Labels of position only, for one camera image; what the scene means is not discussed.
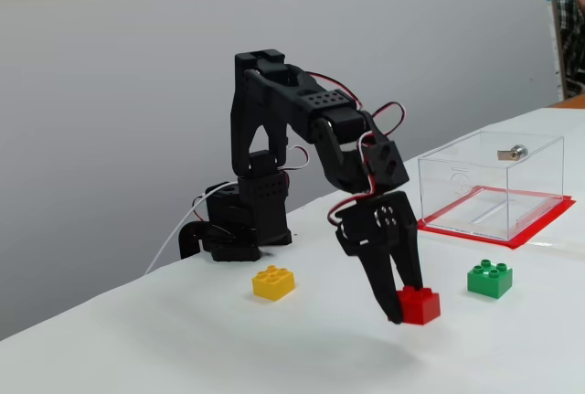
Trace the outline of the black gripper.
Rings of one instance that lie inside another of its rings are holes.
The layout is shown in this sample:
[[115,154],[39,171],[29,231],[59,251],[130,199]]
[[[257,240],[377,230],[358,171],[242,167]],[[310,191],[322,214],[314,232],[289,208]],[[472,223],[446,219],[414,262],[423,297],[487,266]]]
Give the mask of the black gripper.
[[379,307],[393,324],[403,311],[393,277],[389,249],[405,286],[422,288],[418,225],[403,191],[360,200],[340,211],[336,237],[349,257],[357,257]]

